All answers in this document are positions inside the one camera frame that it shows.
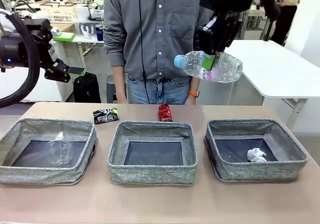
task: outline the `floor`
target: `floor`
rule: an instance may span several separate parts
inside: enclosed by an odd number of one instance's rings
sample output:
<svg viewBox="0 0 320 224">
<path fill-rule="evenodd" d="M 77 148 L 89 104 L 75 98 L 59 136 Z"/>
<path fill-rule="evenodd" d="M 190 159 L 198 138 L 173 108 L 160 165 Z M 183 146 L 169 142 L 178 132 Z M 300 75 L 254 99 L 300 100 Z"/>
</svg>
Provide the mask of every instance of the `floor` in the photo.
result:
<svg viewBox="0 0 320 224">
<path fill-rule="evenodd" d="M 92 49 L 85 56 L 87 70 L 96 74 L 101 101 L 107 102 L 106 79 L 111 75 L 109 59 L 103 49 Z M 235 84 L 219 84 L 202 81 L 200 84 L 201 95 L 197 101 L 200 105 L 261 105 L 262 96 L 256 89 L 242 76 Z M 7 108 L 0 109 L 0 136 L 10 128 L 28 110 L 31 104 L 21 103 Z M 320 133 L 318 135 L 297 136 L 301 144 L 311 154 L 312 158 L 320 165 Z"/>
</svg>

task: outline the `bottle cap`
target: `bottle cap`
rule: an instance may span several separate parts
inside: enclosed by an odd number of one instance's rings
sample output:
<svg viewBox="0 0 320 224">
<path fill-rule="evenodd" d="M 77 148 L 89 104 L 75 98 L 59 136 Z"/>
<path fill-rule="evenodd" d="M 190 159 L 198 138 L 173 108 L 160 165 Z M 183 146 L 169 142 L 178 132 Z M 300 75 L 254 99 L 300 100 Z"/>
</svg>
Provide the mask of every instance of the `bottle cap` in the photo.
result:
<svg viewBox="0 0 320 224">
<path fill-rule="evenodd" d="M 175 57 L 174 65 L 177 68 L 183 69 L 184 66 L 186 65 L 186 59 L 184 55 L 177 55 Z"/>
</svg>

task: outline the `black suitcase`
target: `black suitcase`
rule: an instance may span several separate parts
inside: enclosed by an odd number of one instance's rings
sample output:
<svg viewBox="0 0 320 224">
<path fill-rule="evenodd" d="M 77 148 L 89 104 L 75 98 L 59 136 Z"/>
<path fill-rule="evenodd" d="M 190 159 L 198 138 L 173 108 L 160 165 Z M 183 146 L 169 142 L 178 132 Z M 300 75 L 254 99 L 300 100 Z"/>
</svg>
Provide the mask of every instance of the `black suitcase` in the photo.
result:
<svg viewBox="0 0 320 224">
<path fill-rule="evenodd" d="M 99 84 L 96 75 L 86 73 L 74 80 L 74 101 L 78 103 L 101 103 Z"/>
</svg>

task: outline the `wristwatch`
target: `wristwatch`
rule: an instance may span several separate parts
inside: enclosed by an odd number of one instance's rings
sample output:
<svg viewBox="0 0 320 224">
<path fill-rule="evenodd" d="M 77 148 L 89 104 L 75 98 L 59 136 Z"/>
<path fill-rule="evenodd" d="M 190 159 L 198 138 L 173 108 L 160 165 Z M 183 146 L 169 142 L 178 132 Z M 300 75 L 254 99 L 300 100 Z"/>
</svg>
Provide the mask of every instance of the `wristwatch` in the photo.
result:
<svg viewBox="0 0 320 224">
<path fill-rule="evenodd" d="M 200 95 L 200 91 L 189 91 L 189 95 L 198 98 Z"/>
</svg>

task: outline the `gray button-up shirt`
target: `gray button-up shirt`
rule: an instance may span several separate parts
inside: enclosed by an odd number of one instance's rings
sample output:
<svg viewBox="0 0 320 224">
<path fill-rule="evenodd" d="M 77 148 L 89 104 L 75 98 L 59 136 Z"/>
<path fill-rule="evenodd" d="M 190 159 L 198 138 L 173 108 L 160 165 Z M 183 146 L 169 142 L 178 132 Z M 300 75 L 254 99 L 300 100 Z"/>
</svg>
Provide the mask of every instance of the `gray button-up shirt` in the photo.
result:
<svg viewBox="0 0 320 224">
<path fill-rule="evenodd" d="M 141 0 L 143 63 L 147 79 L 187 74 L 174 66 L 176 55 L 193 50 L 197 26 L 209 22 L 212 11 L 200 0 Z M 142 80 L 139 0 L 104 0 L 105 49 L 111 66 L 124 66 Z"/>
</svg>

